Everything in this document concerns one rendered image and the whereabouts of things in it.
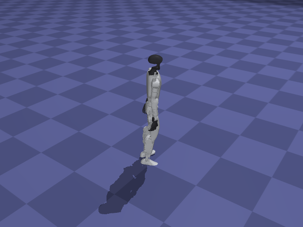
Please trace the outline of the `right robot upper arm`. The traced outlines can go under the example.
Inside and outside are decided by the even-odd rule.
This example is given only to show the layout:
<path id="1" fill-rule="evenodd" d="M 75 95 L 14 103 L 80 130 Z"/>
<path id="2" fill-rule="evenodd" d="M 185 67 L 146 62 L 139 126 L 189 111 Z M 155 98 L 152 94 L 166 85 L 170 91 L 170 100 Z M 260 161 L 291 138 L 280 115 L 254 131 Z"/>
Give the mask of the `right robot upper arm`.
<path id="1" fill-rule="evenodd" d="M 153 78 L 152 81 L 151 81 L 151 103 L 153 100 L 158 100 L 158 98 L 156 98 L 156 96 L 158 95 L 158 90 L 159 90 L 159 87 L 160 87 L 160 82 L 157 78 Z"/>

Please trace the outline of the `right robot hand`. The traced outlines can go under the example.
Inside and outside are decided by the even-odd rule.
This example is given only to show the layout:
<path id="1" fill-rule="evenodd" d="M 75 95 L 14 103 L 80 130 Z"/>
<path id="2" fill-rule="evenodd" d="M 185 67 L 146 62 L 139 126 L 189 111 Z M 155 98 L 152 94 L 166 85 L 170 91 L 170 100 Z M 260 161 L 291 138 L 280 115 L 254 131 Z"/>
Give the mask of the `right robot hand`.
<path id="1" fill-rule="evenodd" d="M 148 131 L 154 131 L 156 129 L 156 127 L 158 126 L 158 120 L 154 121 L 154 117 L 152 117 L 152 125 L 151 125 L 151 129 Z"/>

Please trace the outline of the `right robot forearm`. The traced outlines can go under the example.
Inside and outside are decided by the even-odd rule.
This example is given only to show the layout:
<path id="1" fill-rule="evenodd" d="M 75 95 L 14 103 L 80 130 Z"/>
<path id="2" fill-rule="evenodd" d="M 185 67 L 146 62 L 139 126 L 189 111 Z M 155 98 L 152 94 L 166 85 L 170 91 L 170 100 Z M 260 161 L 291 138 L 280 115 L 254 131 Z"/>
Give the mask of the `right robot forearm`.
<path id="1" fill-rule="evenodd" d="M 154 117 L 154 121 L 158 120 L 158 101 L 153 100 L 151 104 L 152 109 L 152 117 Z"/>

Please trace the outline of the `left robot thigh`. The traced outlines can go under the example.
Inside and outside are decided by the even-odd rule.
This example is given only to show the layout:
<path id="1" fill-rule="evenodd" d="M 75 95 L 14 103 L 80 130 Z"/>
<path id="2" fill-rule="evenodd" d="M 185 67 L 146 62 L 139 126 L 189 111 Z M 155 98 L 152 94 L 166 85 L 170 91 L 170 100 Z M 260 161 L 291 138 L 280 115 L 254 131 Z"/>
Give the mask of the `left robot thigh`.
<path id="1" fill-rule="evenodd" d="M 148 119 L 147 119 L 147 121 L 148 121 Z M 144 134 L 150 135 L 150 131 L 148 131 L 148 130 L 150 130 L 150 123 L 149 122 L 148 122 L 148 126 L 146 126 L 143 130 Z"/>

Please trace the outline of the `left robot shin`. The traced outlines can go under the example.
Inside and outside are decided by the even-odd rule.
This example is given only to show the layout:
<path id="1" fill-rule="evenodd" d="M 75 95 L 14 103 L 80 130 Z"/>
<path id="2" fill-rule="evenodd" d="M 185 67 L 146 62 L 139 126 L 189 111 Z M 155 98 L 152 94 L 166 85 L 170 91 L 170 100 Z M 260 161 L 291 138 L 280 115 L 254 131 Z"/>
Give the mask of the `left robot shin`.
<path id="1" fill-rule="evenodd" d="M 145 128 L 145 127 L 144 127 Z M 143 128 L 143 130 L 144 130 L 144 128 Z M 143 143 L 144 143 L 144 148 L 143 148 L 143 151 L 145 151 L 145 141 L 144 141 L 144 139 L 145 139 L 145 137 L 146 137 L 147 135 L 146 134 L 144 134 L 144 132 L 143 132 Z"/>

